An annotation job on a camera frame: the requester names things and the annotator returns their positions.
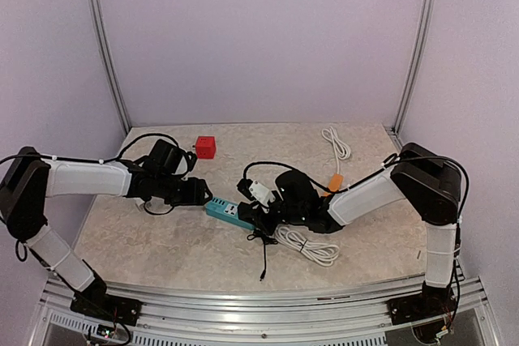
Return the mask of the black charger with thin cable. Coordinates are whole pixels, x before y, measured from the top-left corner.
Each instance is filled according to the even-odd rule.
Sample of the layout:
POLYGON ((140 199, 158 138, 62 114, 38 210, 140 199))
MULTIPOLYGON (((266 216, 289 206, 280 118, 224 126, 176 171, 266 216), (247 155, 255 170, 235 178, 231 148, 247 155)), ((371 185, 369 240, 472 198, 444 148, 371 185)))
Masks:
POLYGON ((260 274, 259 281, 262 282, 267 274, 268 260, 267 260, 267 247, 277 245, 278 241, 275 237, 270 237, 262 231, 255 229, 252 233, 247 235, 248 241, 261 240, 262 253, 263 253, 263 270, 260 274))

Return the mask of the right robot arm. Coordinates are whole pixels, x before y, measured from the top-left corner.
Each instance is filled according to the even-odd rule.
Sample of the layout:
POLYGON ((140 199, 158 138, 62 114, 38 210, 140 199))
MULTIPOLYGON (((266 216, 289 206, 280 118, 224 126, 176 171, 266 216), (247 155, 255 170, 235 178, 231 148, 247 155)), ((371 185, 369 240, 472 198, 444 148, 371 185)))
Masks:
POLYGON ((427 231, 425 281, 414 308, 431 317, 445 305, 461 247, 462 210, 470 188, 469 175, 459 162, 407 143, 374 173, 339 190, 292 166, 280 166, 284 171, 276 178, 274 190, 242 176, 237 189, 247 201, 238 205, 240 220, 269 237, 282 224, 331 234, 372 211, 405 200, 427 231))

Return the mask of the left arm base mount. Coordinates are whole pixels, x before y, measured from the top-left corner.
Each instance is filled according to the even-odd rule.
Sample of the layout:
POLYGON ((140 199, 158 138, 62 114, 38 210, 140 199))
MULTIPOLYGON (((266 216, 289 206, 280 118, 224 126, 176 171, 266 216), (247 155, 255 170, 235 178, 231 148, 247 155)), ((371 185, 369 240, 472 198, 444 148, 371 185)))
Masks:
POLYGON ((106 322, 134 326, 140 315, 142 302, 129 297, 108 294, 104 288, 88 287, 74 294, 70 309, 77 314, 106 322))

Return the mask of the orange USB socket block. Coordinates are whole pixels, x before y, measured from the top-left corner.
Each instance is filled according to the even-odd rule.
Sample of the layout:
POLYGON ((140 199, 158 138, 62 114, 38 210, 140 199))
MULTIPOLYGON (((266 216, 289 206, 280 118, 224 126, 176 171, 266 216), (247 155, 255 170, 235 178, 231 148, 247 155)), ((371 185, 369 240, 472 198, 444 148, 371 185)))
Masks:
POLYGON ((344 177, 339 173, 334 173, 330 179, 326 190, 323 191, 323 196, 328 197, 341 189, 341 185, 344 181, 344 177))

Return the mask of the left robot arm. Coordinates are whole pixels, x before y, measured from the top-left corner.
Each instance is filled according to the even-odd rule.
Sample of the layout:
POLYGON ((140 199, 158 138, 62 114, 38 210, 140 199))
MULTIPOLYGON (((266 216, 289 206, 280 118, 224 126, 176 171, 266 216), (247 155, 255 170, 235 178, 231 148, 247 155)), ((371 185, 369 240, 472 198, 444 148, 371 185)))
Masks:
POLYGON ((192 177, 197 155, 169 135, 155 133, 151 151, 136 160, 122 154, 108 160, 43 155, 23 147, 6 157, 1 181, 1 221, 9 234, 69 286, 98 318, 114 308, 104 280, 49 226, 46 199, 62 195, 109 195, 170 209, 203 206, 212 199, 205 180, 192 177))

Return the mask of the red cube socket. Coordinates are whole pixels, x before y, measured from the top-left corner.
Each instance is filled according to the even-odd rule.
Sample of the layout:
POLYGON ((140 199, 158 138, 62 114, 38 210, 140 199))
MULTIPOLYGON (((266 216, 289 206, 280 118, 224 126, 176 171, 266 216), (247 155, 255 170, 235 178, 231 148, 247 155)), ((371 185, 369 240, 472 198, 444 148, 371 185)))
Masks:
POLYGON ((194 148, 198 159, 212 160, 217 152, 216 138, 214 136, 199 136, 195 141, 194 148))

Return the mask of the teal power strip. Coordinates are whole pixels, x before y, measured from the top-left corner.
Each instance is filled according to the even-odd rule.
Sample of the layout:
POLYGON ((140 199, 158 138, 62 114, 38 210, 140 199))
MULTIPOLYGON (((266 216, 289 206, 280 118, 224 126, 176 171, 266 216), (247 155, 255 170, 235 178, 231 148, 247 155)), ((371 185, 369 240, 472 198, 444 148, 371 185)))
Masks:
POLYGON ((212 216, 218 220, 222 220, 246 230, 254 230, 252 224, 239 219, 238 205, 236 203, 213 197, 210 202, 205 204, 204 209, 208 216, 212 216))

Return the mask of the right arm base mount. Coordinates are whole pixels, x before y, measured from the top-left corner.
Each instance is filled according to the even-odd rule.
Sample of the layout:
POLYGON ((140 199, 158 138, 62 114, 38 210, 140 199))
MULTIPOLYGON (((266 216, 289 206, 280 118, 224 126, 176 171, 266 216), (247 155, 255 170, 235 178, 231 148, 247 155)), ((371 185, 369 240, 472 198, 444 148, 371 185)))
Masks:
POLYGON ((419 293, 395 297, 387 302, 392 325, 411 323, 427 318, 453 313, 457 301, 450 286, 435 288, 422 284, 419 293))

